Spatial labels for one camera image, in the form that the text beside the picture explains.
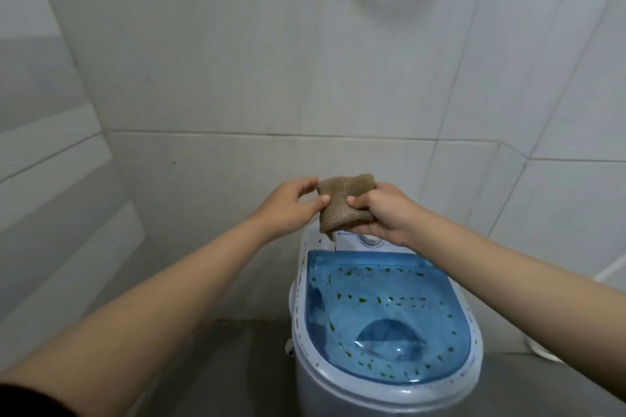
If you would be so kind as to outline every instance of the washing machine lid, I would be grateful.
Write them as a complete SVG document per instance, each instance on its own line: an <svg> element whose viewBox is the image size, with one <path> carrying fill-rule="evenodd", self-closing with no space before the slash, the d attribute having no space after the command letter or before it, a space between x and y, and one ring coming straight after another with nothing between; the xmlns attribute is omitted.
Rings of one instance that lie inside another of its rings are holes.
<svg viewBox="0 0 626 417"><path fill-rule="evenodd" d="M466 364L468 319L447 275L426 259L317 250L306 267L307 334L330 365L362 380L414 386Z"/></svg>

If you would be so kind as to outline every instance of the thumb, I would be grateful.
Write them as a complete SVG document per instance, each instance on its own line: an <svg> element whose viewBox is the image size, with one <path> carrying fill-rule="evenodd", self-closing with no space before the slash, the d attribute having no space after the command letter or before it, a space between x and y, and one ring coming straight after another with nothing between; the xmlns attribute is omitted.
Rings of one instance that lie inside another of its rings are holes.
<svg viewBox="0 0 626 417"><path fill-rule="evenodd" d="M331 197L328 195L321 195L315 199L312 199L308 203L304 204L304 207L308 211L309 215L313 217L314 214L319 213L322 209L328 206L331 202Z"/></svg>
<svg viewBox="0 0 626 417"><path fill-rule="evenodd" d="M352 206L356 209L368 208L372 199L370 193L371 192L368 191L361 196L349 196L348 198L346 198L346 202L349 206Z"/></svg>

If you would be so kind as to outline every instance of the black sleeve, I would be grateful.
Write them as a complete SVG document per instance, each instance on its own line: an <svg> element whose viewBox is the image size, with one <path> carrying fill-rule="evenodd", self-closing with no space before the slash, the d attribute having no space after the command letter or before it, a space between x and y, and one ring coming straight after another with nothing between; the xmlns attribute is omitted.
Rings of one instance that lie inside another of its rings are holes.
<svg viewBox="0 0 626 417"><path fill-rule="evenodd" d="M13 415L45 415L53 417L78 417L56 399L33 389L0 384L0 413Z"/></svg>

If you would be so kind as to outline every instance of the forearm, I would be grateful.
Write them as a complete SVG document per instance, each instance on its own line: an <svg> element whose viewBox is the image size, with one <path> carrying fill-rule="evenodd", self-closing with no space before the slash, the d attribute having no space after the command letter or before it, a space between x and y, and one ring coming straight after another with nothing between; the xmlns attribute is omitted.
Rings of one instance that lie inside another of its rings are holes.
<svg viewBox="0 0 626 417"><path fill-rule="evenodd" d="M4 381L87 416L124 412L208 306L267 240L248 220L61 334Z"/></svg>
<svg viewBox="0 0 626 417"><path fill-rule="evenodd" d="M410 247L524 333L626 397L626 294L520 254L424 209Z"/></svg>

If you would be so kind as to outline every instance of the left hand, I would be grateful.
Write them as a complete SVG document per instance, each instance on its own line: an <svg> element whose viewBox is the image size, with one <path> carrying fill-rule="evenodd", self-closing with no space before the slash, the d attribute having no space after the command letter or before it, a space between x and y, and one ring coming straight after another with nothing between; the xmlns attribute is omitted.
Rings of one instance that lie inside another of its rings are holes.
<svg viewBox="0 0 626 417"><path fill-rule="evenodd" d="M262 224L269 241L303 228L331 201L330 196L322 195L308 203L298 202L316 189L317 181L317 177L303 177L283 182L253 213L252 219Z"/></svg>

